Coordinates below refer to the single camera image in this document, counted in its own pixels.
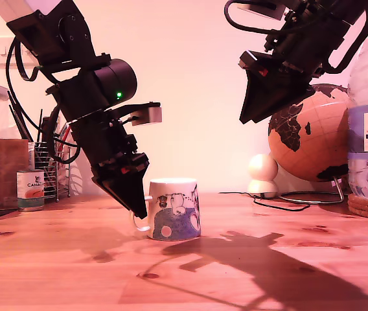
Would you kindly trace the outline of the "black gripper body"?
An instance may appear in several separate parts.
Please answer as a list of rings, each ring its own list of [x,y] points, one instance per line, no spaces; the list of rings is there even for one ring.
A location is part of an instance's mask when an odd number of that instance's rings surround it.
[[[331,54],[343,43],[350,27],[363,14],[362,1],[244,1],[250,10],[273,19],[284,19],[281,29],[240,26],[246,32],[266,35],[264,53],[245,51],[244,70],[297,73],[309,82],[324,73],[341,73],[363,43],[359,34],[337,66]]]
[[[126,133],[113,110],[96,111],[71,123],[73,139],[84,151],[94,182],[128,178],[142,182],[148,157],[137,152],[137,141]]]

